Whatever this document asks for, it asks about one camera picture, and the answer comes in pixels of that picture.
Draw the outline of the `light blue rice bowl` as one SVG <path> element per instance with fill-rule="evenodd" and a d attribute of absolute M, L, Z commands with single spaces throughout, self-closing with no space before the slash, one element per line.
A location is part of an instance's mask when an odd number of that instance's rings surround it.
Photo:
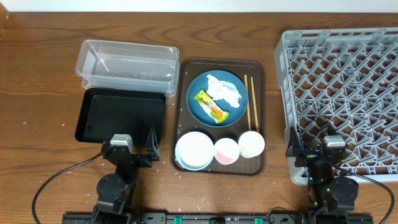
<path fill-rule="evenodd" d="M 177 162 L 187 170 L 206 168 L 214 158 L 214 143 L 206 134 L 192 131 L 184 134 L 175 147 Z"/>

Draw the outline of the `white green cup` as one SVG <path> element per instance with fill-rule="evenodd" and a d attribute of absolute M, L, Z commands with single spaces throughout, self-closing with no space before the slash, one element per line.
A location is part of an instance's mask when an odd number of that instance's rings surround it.
<path fill-rule="evenodd" d="M 247 159 L 260 155 L 266 147 L 264 138 L 255 131 L 246 131 L 240 135 L 238 146 L 240 155 Z"/>

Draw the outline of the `wooden chopstick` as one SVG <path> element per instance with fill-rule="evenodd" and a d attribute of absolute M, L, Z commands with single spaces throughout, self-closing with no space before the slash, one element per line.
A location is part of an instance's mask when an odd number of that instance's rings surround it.
<path fill-rule="evenodd" d="M 248 118 L 248 130 L 251 130 L 251 114 L 250 114 L 250 106 L 249 106 L 249 91 L 248 91 L 248 76 L 244 74 L 244 84 L 246 88 L 246 93 L 248 95 L 248 103 L 247 103 L 247 118 Z"/>
<path fill-rule="evenodd" d="M 256 132 L 259 132 L 259 122 L 258 122 L 257 105 L 256 105 L 256 94 L 255 94 L 255 89 L 254 89 L 254 79 L 253 79 L 253 77 L 251 77 L 251 92 L 252 92 L 252 103 L 253 103 L 253 108 L 254 108 L 254 120 L 255 120 L 255 125 L 256 125 Z"/>

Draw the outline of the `pink white cup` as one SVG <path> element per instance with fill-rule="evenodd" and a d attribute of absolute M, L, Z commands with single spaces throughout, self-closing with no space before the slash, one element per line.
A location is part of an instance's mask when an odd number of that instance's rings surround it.
<path fill-rule="evenodd" d="M 215 145 L 215 159 L 221 165 L 230 165 L 236 162 L 240 155 L 240 149 L 236 141 L 230 138 L 219 139 Z"/>

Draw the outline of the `yellow green snack wrapper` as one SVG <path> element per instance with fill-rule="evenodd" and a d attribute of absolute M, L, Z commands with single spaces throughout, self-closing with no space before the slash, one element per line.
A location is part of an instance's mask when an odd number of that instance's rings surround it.
<path fill-rule="evenodd" d="M 200 90 L 194 97 L 204 112 L 214 119 L 217 124 L 223 123 L 229 116 L 229 112 L 222 110 L 205 90 Z"/>

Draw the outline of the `white tissue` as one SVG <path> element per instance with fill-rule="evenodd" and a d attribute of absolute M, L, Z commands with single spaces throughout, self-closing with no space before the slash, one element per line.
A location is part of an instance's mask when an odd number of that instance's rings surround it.
<path fill-rule="evenodd" d="M 213 75 L 207 75 L 208 89 L 206 93 L 213 101 L 225 100 L 233 108 L 239 108 L 239 100 L 242 98 L 238 89 L 231 82 L 218 80 Z"/>

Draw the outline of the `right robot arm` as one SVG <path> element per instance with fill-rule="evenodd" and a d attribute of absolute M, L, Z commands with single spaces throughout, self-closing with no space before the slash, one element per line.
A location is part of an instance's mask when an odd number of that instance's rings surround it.
<path fill-rule="evenodd" d="M 295 167 L 308 171 L 308 197 L 315 208 L 298 215 L 296 223 L 348 223 L 358 196 L 357 181 L 335 177 L 333 166 L 343 159 L 347 144 L 342 136 L 328 127 L 328 135 L 316 149 L 302 149 L 294 127 L 290 129 L 286 157 L 295 159 Z"/>

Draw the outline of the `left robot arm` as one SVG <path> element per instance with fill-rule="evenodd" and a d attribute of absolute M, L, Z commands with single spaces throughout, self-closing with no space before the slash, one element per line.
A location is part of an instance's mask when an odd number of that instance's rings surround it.
<path fill-rule="evenodd" d="M 144 149 L 146 154 L 133 154 L 132 138 L 128 134 L 115 134 L 103 143 L 103 158 L 116 166 L 113 174 L 102 177 L 96 187 L 98 199 L 91 223 L 142 223 L 138 210 L 131 208 L 132 196 L 139 170 L 151 168 L 160 160 L 155 128 L 149 131 Z"/>

